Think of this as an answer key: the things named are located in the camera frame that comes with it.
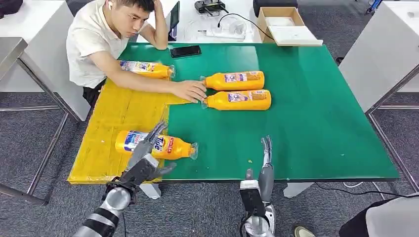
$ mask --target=black phone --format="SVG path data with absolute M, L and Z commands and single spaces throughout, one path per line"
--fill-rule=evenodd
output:
M 179 58 L 179 57 L 185 57 L 185 56 L 190 56 L 190 55 L 198 55 L 198 54 L 201 54 L 201 48 L 198 45 L 188 46 L 188 47 L 172 48 L 170 50 L 170 54 L 171 54 L 172 58 Z

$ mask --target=orange bottle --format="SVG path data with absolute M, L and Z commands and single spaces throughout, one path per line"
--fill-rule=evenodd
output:
M 161 63 L 147 63 L 136 61 L 120 61 L 124 71 L 130 71 L 150 78 L 173 78 L 175 76 L 174 65 L 165 66 Z
M 148 133 L 138 131 L 121 131 L 115 141 L 115 149 L 122 153 L 131 154 L 137 144 L 144 140 Z M 157 159 L 179 159 L 198 157 L 198 143 L 189 144 L 180 138 L 160 135 L 151 151 L 151 155 Z
M 218 110 L 267 110 L 271 106 L 271 93 L 268 90 L 221 91 L 208 96 L 202 105 Z
M 201 80 L 214 90 L 259 90 L 265 84 L 265 75 L 261 71 L 216 73 Z

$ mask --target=yellow board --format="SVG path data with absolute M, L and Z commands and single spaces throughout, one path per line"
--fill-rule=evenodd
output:
M 104 184 L 125 170 L 129 155 L 115 150 L 121 130 L 150 131 L 168 120 L 168 105 L 189 101 L 172 94 L 148 93 L 117 87 L 110 79 L 102 87 L 79 153 L 67 179 L 71 184 Z

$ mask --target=cardboard box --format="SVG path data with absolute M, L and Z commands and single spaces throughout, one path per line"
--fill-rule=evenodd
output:
M 259 31 L 263 43 L 275 42 L 278 46 L 318 46 L 323 43 L 305 26 L 295 7 L 261 7 L 257 25 L 275 39 Z

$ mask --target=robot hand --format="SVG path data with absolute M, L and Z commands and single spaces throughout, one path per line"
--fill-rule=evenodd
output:
M 139 185 L 146 180 L 153 180 L 171 172 L 175 163 L 158 168 L 159 162 L 151 156 L 151 150 L 157 137 L 167 127 L 164 122 L 158 123 L 154 129 L 134 149 L 128 165 L 121 177 L 115 177 L 106 185 L 106 193 L 100 207 L 83 221 L 73 237 L 111 237 L 123 211 L 136 203 Z
M 274 184 L 272 142 L 269 136 L 261 141 L 264 157 L 258 180 L 253 179 L 253 171 L 248 169 L 246 180 L 240 182 L 240 194 L 246 210 L 239 229 L 241 236 L 243 226 L 249 237 L 273 237 L 275 233 L 276 213 L 271 204 Z

